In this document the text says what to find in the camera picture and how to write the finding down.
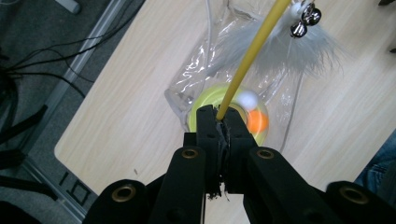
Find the yellow stick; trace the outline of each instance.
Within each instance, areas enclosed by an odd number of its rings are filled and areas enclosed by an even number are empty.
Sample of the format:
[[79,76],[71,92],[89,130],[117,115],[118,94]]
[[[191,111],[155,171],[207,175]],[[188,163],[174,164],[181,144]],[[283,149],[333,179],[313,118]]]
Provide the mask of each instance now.
[[227,111],[228,106],[230,105],[233,96],[236,93],[239,85],[245,77],[249,67],[253,64],[254,59],[259,53],[262,45],[267,40],[269,34],[274,29],[277,21],[282,16],[283,12],[286,10],[290,3],[290,0],[276,0],[270,12],[268,13],[266,19],[262,23],[257,34],[254,36],[253,41],[250,44],[250,47],[247,49],[245,57],[242,59],[238,70],[236,70],[235,76],[231,81],[230,87],[227,89],[224,99],[222,100],[221,107],[219,109],[218,114],[216,115],[217,120],[224,119],[225,112]]

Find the table surface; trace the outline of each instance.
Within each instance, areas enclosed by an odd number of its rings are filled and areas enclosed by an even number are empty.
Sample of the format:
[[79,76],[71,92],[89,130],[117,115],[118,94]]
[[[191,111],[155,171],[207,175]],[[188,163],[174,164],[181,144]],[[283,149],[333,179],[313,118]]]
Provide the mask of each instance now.
[[[221,3],[211,2],[214,10]],[[304,78],[283,154],[319,189],[353,181],[396,128],[396,57],[388,53],[396,4],[377,2],[316,1],[320,24],[351,57],[342,69]],[[205,29],[203,0],[146,1],[55,148],[95,193],[166,172],[183,130],[163,92]],[[207,223],[248,222],[242,197],[228,197],[206,204]]]

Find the floor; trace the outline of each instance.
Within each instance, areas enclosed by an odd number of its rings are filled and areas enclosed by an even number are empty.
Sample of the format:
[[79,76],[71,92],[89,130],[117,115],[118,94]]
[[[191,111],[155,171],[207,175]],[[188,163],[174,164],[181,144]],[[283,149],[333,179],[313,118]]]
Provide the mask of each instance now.
[[[18,66],[13,65],[34,50],[84,39],[110,0],[78,2],[81,5],[81,11],[78,14],[70,13],[53,0],[20,0],[12,5],[0,5],[0,54],[9,58],[8,61],[0,61],[2,75],[5,70],[8,74],[12,73],[19,94],[14,124],[30,117],[47,102],[57,83],[62,82],[53,75],[62,76],[73,58],[56,63],[29,64],[74,54],[79,51],[81,42],[56,47],[54,48],[56,51],[40,51],[29,61],[24,61]],[[88,93],[128,28],[128,20],[133,17],[142,2],[142,0],[125,1],[108,30],[112,31],[124,23],[126,25],[95,49],[94,54],[78,74],[79,77],[74,84],[83,94]],[[56,143],[82,101],[83,96],[75,89],[69,88],[33,146],[24,148],[23,151],[28,152],[29,160],[37,164],[38,168],[53,183],[69,194],[81,207],[88,210],[97,195],[79,182],[53,155]],[[0,150],[19,146],[28,133],[29,131],[14,137],[11,141],[0,146]],[[3,170],[0,175],[33,180],[21,167]],[[78,220],[64,209],[62,200],[53,201],[50,197],[40,193],[0,187],[0,201],[17,205],[42,223],[78,223]]]

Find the bell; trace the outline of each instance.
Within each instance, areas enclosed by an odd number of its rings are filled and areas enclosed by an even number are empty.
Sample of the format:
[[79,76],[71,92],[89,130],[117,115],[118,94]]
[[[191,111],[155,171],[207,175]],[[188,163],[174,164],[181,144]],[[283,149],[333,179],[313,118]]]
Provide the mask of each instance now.
[[313,25],[318,24],[320,19],[321,19],[320,10],[317,8],[314,8],[309,16],[304,17],[303,21],[304,21],[305,25],[313,26]]
[[291,30],[291,34],[290,34],[291,37],[301,38],[306,34],[308,28],[306,27],[303,21],[299,21],[297,24],[292,25],[290,27],[290,30]]

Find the plastic bag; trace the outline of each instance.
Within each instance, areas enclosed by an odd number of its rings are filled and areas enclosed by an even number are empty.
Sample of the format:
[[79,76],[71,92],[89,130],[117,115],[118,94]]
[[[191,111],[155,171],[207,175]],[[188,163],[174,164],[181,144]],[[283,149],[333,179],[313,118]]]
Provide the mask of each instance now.
[[[299,4],[296,5],[298,8],[304,7],[302,3],[295,4]],[[256,141],[259,145],[278,150],[284,144],[303,74],[320,74],[323,64],[333,61],[336,49],[335,43],[320,26],[310,27],[303,38],[291,38],[290,27],[301,18],[293,6],[277,23],[241,87],[242,90],[256,92],[259,98],[257,108],[263,108],[262,113],[269,117],[269,128],[262,132],[262,135],[268,134],[265,141],[257,138]],[[201,101],[200,96],[231,82],[264,19],[256,12],[245,11],[232,1],[227,2],[221,19],[212,23],[216,24],[211,28],[213,35],[209,32],[203,37],[191,53],[191,59],[184,63],[165,91],[169,105],[187,132],[194,126],[190,117],[195,113],[192,109],[197,107],[194,104]]]

